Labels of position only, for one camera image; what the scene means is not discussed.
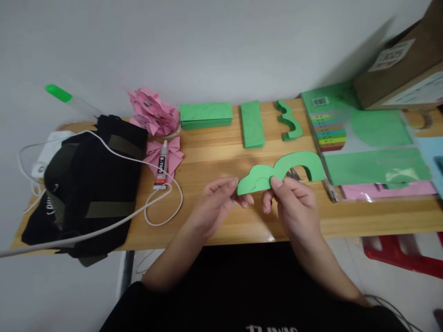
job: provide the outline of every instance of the floor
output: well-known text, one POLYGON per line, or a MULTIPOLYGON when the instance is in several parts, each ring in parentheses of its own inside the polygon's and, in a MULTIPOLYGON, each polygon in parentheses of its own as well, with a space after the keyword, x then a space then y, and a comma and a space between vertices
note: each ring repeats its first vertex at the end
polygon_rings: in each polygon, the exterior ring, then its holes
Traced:
MULTIPOLYGON (((377 238, 372 240, 375 247, 379 246, 377 238)), ((410 250, 416 242, 422 255, 443 260, 443 249, 436 233, 406 235, 401 240, 405 244, 403 250, 410 250)), ((360 238, 333 238, 327 239, 327 242, 342 269, 363 294, 380 296, 389 301, 425 332, 440 332, 433 311, 443 308, 443 279, 370 260, 363 252, 360 238)), ((136 251, 132 281, 140 280, 163 251, 136 251)))

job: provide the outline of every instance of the cloud-shaped cutout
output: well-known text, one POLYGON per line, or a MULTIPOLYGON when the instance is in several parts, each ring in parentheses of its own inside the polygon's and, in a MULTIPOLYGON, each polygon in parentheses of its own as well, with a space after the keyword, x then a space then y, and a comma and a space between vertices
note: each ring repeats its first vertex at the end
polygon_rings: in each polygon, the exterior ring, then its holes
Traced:
POLYGON ((287 154, 281 157, 274 165, 255 165, 244 177, 237 188, 238 195, 249 194, 255 191, 271 188, 269 180, 272 176, 283 180, 286 172, 294 166, 302 166, 309 181, 322 181, 324 169, 320 157, 312 151, 302 151, 287 154))

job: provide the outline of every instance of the black shirt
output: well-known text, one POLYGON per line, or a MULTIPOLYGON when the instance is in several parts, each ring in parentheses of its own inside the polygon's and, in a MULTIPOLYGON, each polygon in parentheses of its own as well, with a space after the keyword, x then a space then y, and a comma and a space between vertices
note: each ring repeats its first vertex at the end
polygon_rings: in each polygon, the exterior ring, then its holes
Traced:
POLYGON ((141 282, 101 331, 406 331, 386 308, 334 299, 297 263, 289 242, 205 247, 168 294, 141 282))

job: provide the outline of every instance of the barcode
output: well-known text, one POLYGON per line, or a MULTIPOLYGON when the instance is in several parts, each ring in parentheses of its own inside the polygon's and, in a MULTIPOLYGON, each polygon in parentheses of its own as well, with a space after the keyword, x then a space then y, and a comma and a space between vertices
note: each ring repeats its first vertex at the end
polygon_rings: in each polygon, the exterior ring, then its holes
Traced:
POLYGON ((314 106, 321 106, 329 104, 329 100, 327 97, 321 97, 321 98, 312 99, 312 103, 314 106))

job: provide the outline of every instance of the red stool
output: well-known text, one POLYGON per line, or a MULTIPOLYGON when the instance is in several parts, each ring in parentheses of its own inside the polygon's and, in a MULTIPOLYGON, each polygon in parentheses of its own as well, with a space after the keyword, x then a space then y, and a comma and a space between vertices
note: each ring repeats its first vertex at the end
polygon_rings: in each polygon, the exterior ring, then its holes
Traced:
MULTIPOLYGON (((443 246, 443 232, 437 234, 443 246)), ((400 242, 396 235, 383 235, 379 238, 382 250, 377 250, 363 242, 365 255, 369 259, 443 279, 443 261, 426 256, 406 255, 401 250, 400 242)))

